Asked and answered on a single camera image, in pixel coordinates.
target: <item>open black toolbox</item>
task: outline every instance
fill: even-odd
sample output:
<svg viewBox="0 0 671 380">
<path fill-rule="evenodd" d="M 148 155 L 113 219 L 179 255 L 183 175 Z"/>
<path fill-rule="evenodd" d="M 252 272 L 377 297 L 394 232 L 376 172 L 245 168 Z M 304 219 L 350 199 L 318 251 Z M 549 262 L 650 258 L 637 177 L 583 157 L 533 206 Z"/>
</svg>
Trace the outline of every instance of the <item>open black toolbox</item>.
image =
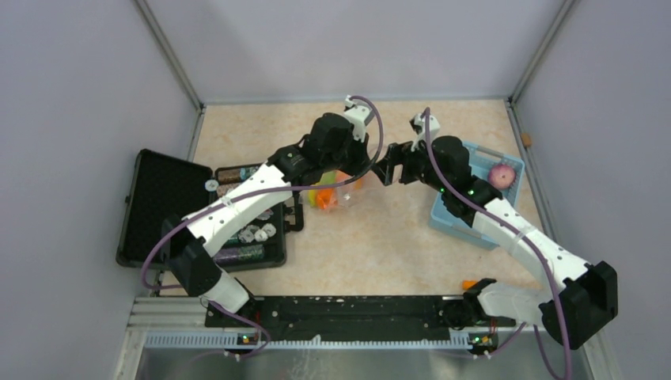
<svg viewBox="0 0 671 380">
<path fill-rule="evenodd" d="M 161 224 L 166 217 L 172 214 L 183 217 L 204 208 L 251 176 L 259 165 L 220 168 L 212 173 L 207 166 L 141 150 L 135 160 L 131 192 L 126 197 L 126 217 L 116 262 L 130 268 L 142 266 L 161 238 Z M 224 244 L 221 254 L 214 258 L 219 266 L 235 272 L 277 267 L 286 262 L 285 234 L 303 228 L 303 206 L 299 195 L 294 193 L 292 199 L 273 206 L 270 212 L 260 216 L 266 220 L 257 218 L 248 226 L 262 227 L 270 223 L 277 232 L 266 241 L 249 243 L 241 241 L 238 234 L 234 235 Z M 159 256 L 152 260 L 150 268 L 168 270 Z"/>
</svg>

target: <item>gray wall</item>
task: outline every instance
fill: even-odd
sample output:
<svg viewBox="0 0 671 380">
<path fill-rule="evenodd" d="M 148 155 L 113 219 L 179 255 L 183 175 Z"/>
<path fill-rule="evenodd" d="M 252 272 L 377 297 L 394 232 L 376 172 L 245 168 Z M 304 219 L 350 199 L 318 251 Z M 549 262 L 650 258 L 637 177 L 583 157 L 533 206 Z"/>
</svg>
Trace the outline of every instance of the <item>gray wall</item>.
<svg viewBox="0 0 671 380">
<path fill-rule="evenodd" d="M 504 97 L 559 0 L 149 0 L 206 103 Z"/>
<path fill-rule="evenodd" d="M 111 376 L 135 155 L 186 156 L 194 122 L 130 0 L 0 4 L 0 378 Z"/>
<path fill-rule="evenodd" d="M 668 0 L 580 2 L 520 103 L 563 244 L 618 271 L 625 378 L 671 370 L 669 20 Z"/>
</svg>

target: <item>pink ball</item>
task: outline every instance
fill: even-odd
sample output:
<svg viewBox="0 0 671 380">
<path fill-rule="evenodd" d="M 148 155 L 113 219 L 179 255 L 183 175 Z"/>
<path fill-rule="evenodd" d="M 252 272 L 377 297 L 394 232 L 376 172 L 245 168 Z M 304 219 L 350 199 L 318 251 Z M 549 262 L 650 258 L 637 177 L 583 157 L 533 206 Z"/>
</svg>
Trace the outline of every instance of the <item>pink ball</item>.
<svg viewBox="0 0 671 380">
<path fill-rule="evenodd" d="M 487 180 L 499 190 L 509 188 L 515 182 L 515 169 L 506 164 L 497 164 L 489 171 Z"/>
</svg>

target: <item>wooden tabletop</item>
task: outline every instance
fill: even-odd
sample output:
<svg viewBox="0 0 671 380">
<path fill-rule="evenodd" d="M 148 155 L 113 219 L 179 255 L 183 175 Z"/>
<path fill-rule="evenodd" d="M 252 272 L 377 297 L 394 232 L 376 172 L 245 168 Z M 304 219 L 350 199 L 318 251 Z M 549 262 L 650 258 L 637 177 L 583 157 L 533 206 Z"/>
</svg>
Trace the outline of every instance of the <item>wooden tabletop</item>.
<svg viewBox="0 0 671 380">
<path fill-rule="evenodd" d="M 519 156 L 503 101 L 400 101 L 376 103 L 385 145 L 415 137 L 408 121 L 430 106 L 442 129 L 493 150 Z M 265 161 L 296 143 L 325 112 L 341 103 L 208 106 L 194 161 L 216 169 Z M 368 127 L 371 150 L 377 125 Z M 305 228 L 286 236 L 282 267 L 236 272 L 255 295 L 447 295 L 461 293 L 464 279 L 496 278 L 537 287 L 533 277 L 500 248 L 480 249 L 428 226 L 436 192 L 419 182 L 382 187 L 367 177 L 362 198 L 325 212 L 305 202 Z M 526 178 L 520 214 L 540 228 Z M 177 283 L 166 273 L 164 284 Z M 162 295 L 185 295 L 181 289 Z"/>
</svg>

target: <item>light blue plastic container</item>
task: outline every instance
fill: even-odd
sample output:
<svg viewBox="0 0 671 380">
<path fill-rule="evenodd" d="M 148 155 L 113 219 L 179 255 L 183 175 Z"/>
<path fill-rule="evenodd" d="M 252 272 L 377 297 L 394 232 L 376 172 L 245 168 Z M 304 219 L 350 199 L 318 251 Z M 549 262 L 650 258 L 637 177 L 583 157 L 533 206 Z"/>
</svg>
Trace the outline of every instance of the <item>light blue plastic container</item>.
<svg viewBox="0 0 671 380">
<path fill-rule="evenodd" d="M 483 180 L 487 180 L 487 175 L 494 165 L 506 164 L 515 170 L 515 182 L 507 189 L 501 190 L 503 197 L 513 206 L 517 205 L 517 198 L 520 196 L 522 178 L 524 176 L 524 162 L 517 157 L 508 154 L 499 153 L 495 150 L 479 146 L 473 142 L 462 142 L 468 149 L 468 163 L 471 165 L 472 173 Z M 463 220 L 455 218 L 450 214 L 442 203 L 441 195 L 436 196 L 433 208 L 431 208 L 431 218 L 429 226 L 446 234 L 456 236 L 466 240 L 473 245 L 484 249 L 492 250 L 499 246 L 487 235 L 483 235 L 473 228 L 469 227 Z"/>
</svg>

